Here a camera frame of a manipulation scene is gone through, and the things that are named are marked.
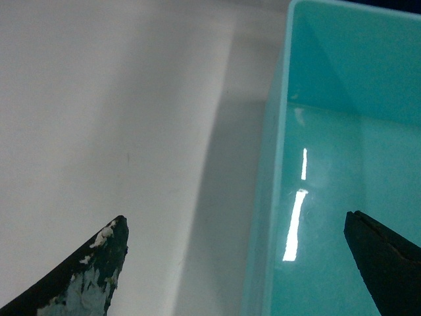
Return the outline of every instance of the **white table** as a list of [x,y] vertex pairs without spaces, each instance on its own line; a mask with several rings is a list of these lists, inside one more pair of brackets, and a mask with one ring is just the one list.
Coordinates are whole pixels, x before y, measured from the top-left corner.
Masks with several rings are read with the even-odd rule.
[[2,2],[0,305],[123,214],[109,315],[238,315],[286,7]]

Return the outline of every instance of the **plastic box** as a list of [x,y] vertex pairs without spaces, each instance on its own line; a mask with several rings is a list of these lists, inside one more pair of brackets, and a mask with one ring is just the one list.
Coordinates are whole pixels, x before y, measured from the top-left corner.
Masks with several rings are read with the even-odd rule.
[[266,104],[242,316],[379,315],[343,225],[359,209],[421,245],[420,88],[421,16],[290,4]]

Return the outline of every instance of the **white residue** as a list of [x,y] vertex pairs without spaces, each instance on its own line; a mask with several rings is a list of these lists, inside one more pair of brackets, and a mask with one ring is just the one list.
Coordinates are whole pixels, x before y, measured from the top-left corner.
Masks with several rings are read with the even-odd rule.
[[92,255],[86,255],[85,259],[80,260],[80,263],[84,263],[85,265],[87,265],[89,263],[89,260],[92,258]]
[[95,242],[92,245],[90,245],[89,247],[90,248],[94,248],[94,247],[102,246],[105,243],[105,241],[107,240],[107,237],[109,237],[109,236],[112,235],[112,233],[113,233],[112,228],[114,226],[116,226],[116,221],[112,221],[110,223],[110,225],[104,227],[102,229],[102,231],[100,231],[98,233],[98,235],[97,235],[97,237],[95,239]]
[[85,273],[72,275],[73,280],[67,292],[49,305],[38,309],[37,316],[103,316],[111,285],[116,283],[118,277],[117,269],[111,278],[106,279],[105,290],[98,286],[98,277],[99,271],[93,267]]

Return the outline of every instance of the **chipped black coating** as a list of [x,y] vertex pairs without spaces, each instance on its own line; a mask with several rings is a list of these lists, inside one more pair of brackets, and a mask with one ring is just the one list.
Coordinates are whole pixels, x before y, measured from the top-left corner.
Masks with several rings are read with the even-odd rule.
[[[90,248],[98,233],[102,231],[101,229],[45,277],[2,307],[0,316],[36,316],[39,308],[45,307],[52,298],[66,292],[73,274],[83,273],[92,267],[99,270],[98,285],[105,289],[106,279],[110,278],[116,269],[118,270],[117,274],[122,270],[128,249],[127,220],[120,215],[114,221],[116,221],[116,225],[112,228],[113,234],[102,246]],[[87,255],[92,255],[88,264],[80,263]],[[105,303],[104,315],[107,314],[115,288],[116,285],[112,284],[110,295]]]
[[344,234],[382,316],[421,315],[421,248],[360,211]]

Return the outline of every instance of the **container wall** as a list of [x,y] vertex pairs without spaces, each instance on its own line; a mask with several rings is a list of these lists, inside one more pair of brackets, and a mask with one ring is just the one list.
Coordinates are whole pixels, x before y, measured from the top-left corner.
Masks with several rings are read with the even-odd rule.
[[289,101],[421,125],[420,21],[341,1],[298,1]]

